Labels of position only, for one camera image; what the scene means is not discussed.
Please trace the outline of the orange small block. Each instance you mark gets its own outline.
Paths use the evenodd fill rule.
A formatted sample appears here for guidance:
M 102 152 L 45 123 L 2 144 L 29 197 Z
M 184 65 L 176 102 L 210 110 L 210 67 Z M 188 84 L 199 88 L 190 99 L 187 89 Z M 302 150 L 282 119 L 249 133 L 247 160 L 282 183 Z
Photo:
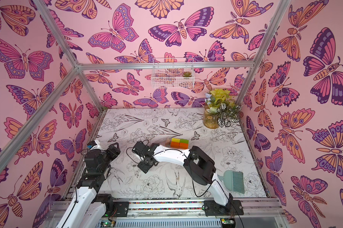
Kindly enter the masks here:
M 180 148 L 180 142 L 171 142 L 170 147 L 179 149 Z

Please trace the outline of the yellow block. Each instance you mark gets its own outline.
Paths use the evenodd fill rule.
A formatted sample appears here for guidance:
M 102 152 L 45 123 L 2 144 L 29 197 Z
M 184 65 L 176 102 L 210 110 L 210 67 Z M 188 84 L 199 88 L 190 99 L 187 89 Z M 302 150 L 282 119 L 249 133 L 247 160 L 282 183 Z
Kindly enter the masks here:
M 178 138 L 172 138 L 171 141 L 172 141 L 173 143 L 180 143 L 181 140 L 178 139 Z

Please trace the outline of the orange long rectangular block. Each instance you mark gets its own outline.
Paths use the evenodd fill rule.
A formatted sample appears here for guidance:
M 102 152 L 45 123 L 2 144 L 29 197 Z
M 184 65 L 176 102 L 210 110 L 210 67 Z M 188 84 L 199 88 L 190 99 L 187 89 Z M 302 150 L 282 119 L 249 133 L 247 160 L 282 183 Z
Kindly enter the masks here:
M 180 148 L 180 149 L 183 149 L 183 150 L 188 149 L 188 143 L 182 143 L 182 142 L 180 142 L 180 143 L 179 143 L 179 148 Z

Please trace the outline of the green rectangular block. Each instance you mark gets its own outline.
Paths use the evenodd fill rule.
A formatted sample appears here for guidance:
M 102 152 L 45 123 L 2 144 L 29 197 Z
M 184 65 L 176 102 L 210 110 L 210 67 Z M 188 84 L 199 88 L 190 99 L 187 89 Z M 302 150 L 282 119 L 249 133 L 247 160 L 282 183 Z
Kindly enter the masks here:
M 189 144 L 189 140 L 180 139 L 180 144 Z

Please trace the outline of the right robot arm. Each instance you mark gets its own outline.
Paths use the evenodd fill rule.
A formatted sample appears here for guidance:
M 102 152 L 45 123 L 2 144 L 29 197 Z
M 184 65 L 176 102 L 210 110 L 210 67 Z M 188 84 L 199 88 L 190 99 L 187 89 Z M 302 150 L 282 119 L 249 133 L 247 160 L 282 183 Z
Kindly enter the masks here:
M 227 194 L 220 183 L 215 162 L 199 147 L 192 146 L 190 149 L 181 150 L 158 143 L 147 146 L 139 141 L 132 148 L 132 152 L 140 157 L 138 168 L 144 173 L 160 162 L 184 167 L 193 183 L 207 186 L 207 191 L 211 193 L 217 205 L 227 210 L 231 209 L 233 196 Z

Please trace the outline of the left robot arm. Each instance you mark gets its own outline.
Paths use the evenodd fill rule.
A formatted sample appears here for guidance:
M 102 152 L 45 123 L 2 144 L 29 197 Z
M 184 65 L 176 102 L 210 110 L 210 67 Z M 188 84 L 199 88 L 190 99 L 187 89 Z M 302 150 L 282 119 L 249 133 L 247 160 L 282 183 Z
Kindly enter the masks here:
M 111 161 L 120 153 L 117 142 L 106 149 L 97 140 L 88 144 L 88 152 L 84 157 L 85 169 L 57 228 L 95 228 L 105 214 L 113 213 L 112 196 L 99 194 L 99 190 L 110 173 Z

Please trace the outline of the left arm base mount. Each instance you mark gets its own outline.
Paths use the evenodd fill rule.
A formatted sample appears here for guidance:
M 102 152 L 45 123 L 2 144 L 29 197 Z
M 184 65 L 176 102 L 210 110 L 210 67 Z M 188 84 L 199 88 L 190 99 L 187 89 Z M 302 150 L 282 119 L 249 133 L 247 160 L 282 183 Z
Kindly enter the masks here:
M 103 218 L 118 218 L 127 217 L 129 211 L 129 201 L 117 201 L 117 202 L 107 202 L 106 212 L 102 216 Z

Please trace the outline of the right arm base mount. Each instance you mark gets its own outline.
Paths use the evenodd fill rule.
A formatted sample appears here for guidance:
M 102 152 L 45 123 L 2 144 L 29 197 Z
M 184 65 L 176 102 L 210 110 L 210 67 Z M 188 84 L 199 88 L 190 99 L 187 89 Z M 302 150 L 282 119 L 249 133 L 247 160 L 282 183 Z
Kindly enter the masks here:
M 206 200 L 204 201 L 202 209 L 204 210 L 206 216 L 244 215 L 240 200 L 232 200 L 232 202 L 228 202 L 226 206 L 219 205 L 213 200 Z

